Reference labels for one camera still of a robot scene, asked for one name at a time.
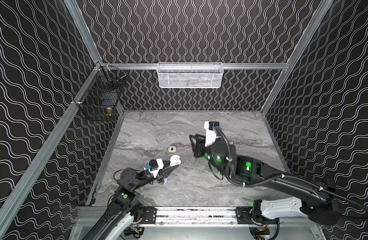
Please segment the white round earbud case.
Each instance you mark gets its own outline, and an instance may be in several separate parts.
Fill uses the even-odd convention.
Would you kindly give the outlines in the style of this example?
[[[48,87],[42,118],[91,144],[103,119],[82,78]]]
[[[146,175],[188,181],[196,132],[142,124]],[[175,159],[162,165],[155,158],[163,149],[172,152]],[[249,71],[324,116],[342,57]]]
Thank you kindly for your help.
[[[180,165],[181,164],[180,156],[179,155],[171,156],[169,164],[170,164],[171,167]]]

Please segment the cream earbud charging case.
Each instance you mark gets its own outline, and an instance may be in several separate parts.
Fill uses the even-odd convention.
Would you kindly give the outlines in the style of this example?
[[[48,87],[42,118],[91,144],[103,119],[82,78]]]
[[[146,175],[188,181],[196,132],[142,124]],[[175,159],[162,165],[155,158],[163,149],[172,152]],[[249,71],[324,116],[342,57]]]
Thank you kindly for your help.
[[[177,147],[176,146],[169,146],[168,147],[168,152],[169,153],[176,153],[177,152]]]

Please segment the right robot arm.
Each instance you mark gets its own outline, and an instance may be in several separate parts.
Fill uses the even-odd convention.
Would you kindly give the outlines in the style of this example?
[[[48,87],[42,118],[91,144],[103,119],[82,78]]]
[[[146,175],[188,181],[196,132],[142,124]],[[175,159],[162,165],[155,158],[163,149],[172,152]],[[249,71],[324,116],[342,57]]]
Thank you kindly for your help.
[[[295,197],[301,202],[297,212],[321,225],[335,225],[341,219],[368,222],[368,207],[336,194],[332,182],[302,179],[258,159],[239,155],[234,145],[227,147],[220,137],[210,146],[206,146],[206,137],[203,135],[190,135],[190,141],[194,157],[206,158],[211,172],[219,180],[227,179],[232,185],[241,188],[270,188]],[[365,214],[362,217],[345,215],[339,200],[364,210]]]

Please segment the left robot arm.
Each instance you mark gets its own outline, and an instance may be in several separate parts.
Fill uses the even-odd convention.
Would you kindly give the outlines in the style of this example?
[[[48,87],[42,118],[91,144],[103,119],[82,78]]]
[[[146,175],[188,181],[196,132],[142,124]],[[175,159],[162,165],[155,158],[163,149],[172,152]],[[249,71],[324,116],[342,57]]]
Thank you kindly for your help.
[[[84,240],[116,240],[131,225],[143,220],[141,195],[136,192],[154,182],[164,184],[164,180],[179,167],[169,161],[151,160],[142,171],[124,169],[117,179],[118,188],[108,201],[106,210],[92,229],[83,237]]]

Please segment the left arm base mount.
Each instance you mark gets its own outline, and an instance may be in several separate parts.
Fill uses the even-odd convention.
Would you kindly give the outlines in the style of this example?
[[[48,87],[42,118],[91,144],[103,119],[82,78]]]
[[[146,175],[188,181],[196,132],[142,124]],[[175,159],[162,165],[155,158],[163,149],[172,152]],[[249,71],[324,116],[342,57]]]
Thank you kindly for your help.
[[[140,207],[135,214],[135,223],[138,224],[155,224],[157,216],[157,208]]]

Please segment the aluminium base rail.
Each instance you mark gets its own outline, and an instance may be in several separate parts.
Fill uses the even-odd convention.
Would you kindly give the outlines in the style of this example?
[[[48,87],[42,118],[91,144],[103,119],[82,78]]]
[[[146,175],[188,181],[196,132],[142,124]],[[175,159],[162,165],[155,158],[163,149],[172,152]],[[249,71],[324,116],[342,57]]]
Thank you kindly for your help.
[[[155,224],[138,224],[139,227],[258,227],[239,225],[236,207],[155,207]],[[104,207],[82,207],[74,227],[93,227],[104,213]],[[281,227],[314,227],[307,218],[280,218]]]

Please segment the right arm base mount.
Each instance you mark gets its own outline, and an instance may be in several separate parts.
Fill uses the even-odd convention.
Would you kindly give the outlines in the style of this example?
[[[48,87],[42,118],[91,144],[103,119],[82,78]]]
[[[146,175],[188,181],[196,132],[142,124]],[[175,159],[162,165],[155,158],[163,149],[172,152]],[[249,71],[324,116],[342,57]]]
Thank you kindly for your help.
[[[237,207],[235,210],[237,221],[239,225],[255,225],[265,226],[267,224],[275,224],[275,220],[269,220],[254,211],[252,207]]]

